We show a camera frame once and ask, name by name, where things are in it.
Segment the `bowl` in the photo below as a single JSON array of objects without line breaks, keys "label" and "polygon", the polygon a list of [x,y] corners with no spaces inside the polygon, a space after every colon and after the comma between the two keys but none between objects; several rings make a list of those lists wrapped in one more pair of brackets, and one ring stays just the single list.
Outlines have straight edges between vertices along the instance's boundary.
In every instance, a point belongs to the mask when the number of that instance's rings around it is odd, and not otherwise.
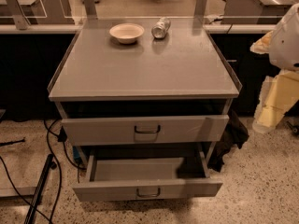
[{"label": "bowl", "polygon": [[110,29],[110,34],[122,44],[132,44],[143,35],[144,28],[133,23],[123,23]]}]

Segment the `speckled floor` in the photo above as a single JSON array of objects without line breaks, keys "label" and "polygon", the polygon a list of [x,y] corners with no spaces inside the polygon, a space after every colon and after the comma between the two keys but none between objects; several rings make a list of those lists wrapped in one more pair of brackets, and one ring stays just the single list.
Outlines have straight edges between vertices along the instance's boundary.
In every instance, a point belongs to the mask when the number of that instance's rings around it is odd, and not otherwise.
[{"label": "speckled floor", "polygon": [[[249,140],[241,149],[233,148],[224,156],[220,173],[210,170],[211,178],[223,185],[214,198],[135,202],[81,203],[72,190],[78,171],[69,164],[63,145],[50,136],[50,144],[63,170],[62,192],[53,223],[299,223],[299,137],[292,136],[285,118],[269,134],[251,129],[252,118],[241,118],[249,129]],[[60,123],[54,126],[57,133]],[[50,153],[46,129],[40,120],[0,123],[0,142],[22,139],[24,143],[0,147],[12,180],[17,187],[31,187],[38,182]],[[80,173],[82,181],[85,173]],[[0,187],[10,188],[0,164]],[[59,181],[58,170],[50,175],[38,209],[50,216]],[[28,205],[22,200],[0,201],[0,223],[23,223]],[[36,223],[48,223],[36,214]]]}]

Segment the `drawer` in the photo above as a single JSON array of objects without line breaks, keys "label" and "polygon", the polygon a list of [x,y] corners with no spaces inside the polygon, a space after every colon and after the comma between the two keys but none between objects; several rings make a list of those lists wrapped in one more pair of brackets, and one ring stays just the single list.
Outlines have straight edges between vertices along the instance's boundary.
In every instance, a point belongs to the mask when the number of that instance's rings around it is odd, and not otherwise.
[{"label": "drawer", "polygon": [[226,115],[63,119],[73,146],[219,141]]},{"label": "drawer", "polygon": [[82,202],[213,197],[222,183],[206,177],[205,159],[89,158],[86,181],[73,186]]}]

